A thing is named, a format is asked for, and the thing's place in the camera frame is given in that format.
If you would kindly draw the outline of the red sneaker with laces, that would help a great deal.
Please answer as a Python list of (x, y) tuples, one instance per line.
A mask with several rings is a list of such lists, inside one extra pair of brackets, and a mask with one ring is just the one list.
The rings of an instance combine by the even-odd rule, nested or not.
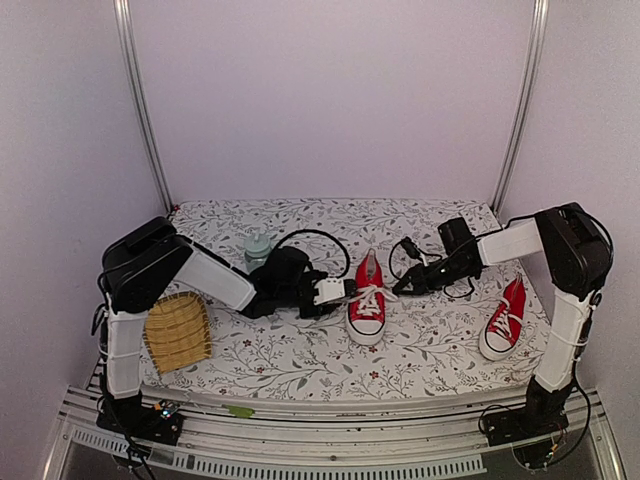
[(350, 339), (362, 346), (374, 346), (386, 329), (386, 304), (398, 297), (383, 280), (376, 251), (369, 249), (355, 275), (356, 292), (348, 302), (346, 328)]

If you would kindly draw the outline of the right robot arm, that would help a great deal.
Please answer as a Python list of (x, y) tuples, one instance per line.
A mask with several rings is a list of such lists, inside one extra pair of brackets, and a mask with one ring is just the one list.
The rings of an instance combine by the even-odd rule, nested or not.
[(396, 295), (422, 296), (483, 269), (541, 253), (554, 286), (554, 310), (546, 350), (518, 412), (517, 427), (537, 436), (576, 388), (575, 368), (589, 341), (592, 313), (614, 260), (609, 232), (577, 203), (515, 217), (498, 230), (471, 233), (462, 217), (438, 228), (446, 255), (409, 268), (394, 285)]

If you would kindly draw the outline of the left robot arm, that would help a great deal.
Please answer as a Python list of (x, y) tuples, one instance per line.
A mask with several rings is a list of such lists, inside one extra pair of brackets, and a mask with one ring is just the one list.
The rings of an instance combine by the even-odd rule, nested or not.
[(344, 276), (312, 267), (308, 256), (284, 241), (266, 263), (244, 273), (219, 255), (156, 217), (110, 245), (102, 256), (97, 285), (103, 297), (91, 332), (101, 337), (103, 385), (111, 419), (128, 434), (148, 426), (139, 405), (140, 350), (151, 309), (177, 283), (211, 297), (249, 319), (295, 308), (303, 318), (334, 311), (349, 294)]

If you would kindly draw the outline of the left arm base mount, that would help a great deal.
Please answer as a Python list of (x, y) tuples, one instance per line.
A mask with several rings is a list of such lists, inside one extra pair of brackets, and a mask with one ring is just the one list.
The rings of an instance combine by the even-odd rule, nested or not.
[(101, 403), (97, 426), (133, 440), (147, 440), (176, 446), (181, 436), (184, 416), (180, 413), (165, 417), (159, 410), (134, 403)]

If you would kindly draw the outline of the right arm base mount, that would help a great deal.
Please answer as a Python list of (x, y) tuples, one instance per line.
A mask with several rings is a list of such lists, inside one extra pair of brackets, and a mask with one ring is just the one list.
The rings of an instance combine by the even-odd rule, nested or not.
[(540, 396), (527, 398), (520, 408), (491, 405), (479, 418), (479, 430), (490, 446), (561, 432), (568, 426), (564, 407), (549, 404)]

